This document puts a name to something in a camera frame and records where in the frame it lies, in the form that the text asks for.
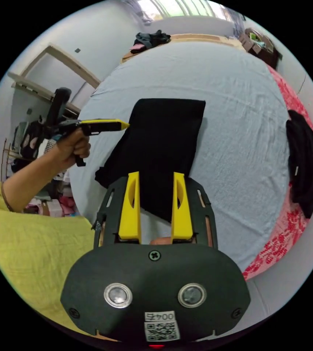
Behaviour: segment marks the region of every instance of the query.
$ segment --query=screw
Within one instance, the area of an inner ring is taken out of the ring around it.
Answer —
[[[153,250],[149,253],[149,259],[151,261],[158,261],[161,258],[161,254],[159,251]]]
[[[75,310],[74,308],[70,308],[69,309],[69,314],[72,318],[80,318],[80,314],[79,314],[79,311]]]
[[[242,310],[240,308],[236,308],[232,313],[231,313],[231,318],[232,319],[237,319],[240,317],[242,314]]]

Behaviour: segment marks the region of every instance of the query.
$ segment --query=black cloth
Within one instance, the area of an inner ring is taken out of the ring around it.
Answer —
[[[288,167],[292,182],[292,201],[298,203],[306,218],[313,213],[313,130],[296,111],[288,111],[286,122],[290,156]]]
[[[135,54],[135,53],[147,50],[147,49],[155,48],[156,46],[158,46],[160,44],[166,44],[169,41],[171,41],[171,36],[166,34],[166,33],[162,33],[161,30],[158,30],[157,32],[155,32],[153,34],[137,33],[134,45],[143,44],[145,46],[145,48],[141,48],[138,50],[131,50],[131,53]]]
[[[23,158],[34,160],[43,140],[44,126],[39,121],[30,123],[21,142],[20,155]]]
[[[141,99],[130,127],[95,180],[108,188],[131,172],[140,172],[140,203],[146,211],[171,222],[173,173],[189,176],[196,153],[205,101]]]
[[[31,163],[31,161],[27,161],[27,160],[22,160],[20,158],[16,158],[13,163],[11,164],[11,171],[13,173],[16,173],[17,171],[19,171],[20,169],[25,168],[26,166],[28,166]]]

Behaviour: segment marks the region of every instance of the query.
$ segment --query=white wall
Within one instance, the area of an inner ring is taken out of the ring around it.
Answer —
[[[85,8],[54,25],[38,37],[10,67],[14,73],[37,56],[48,43],[53,43],[74,56],[100,80],[104,80],[120,63],[120,58],[133,45],[142,31],[140,20],[118,0],[108,0]],[[26,93],[11,88],[5,76],[0,82],[0,165],[5,138],[32,108],[31,119],[46,115],[49,106]]]
[[[282,75],[282,77],[297,93],[313,123],[313,81],[304,67],[288,50],[288,48],[265,28],[261,27],[248,17],[246,17],[244,25],[245,28],[251,27],[267,35],[274,43],[277,50],[282,54],[282,61],[279,61],[278,63],[277,72]]]
[[[206,16],[179,16],[161,19],[145,25],[145,33],[155,33],[161,29],[166,34],[210,34],[233,36],[233,23]]]

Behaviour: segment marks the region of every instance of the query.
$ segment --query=qr code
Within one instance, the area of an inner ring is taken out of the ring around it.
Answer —
[[[147,341],[172,341],[180,339],[176,321],[147,322],[144,324]]]

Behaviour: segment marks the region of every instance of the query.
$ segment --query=sticker label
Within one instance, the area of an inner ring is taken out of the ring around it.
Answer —
[[[180,331],[174,311],[145,312],[144,331],[147,341],[180,340]]]

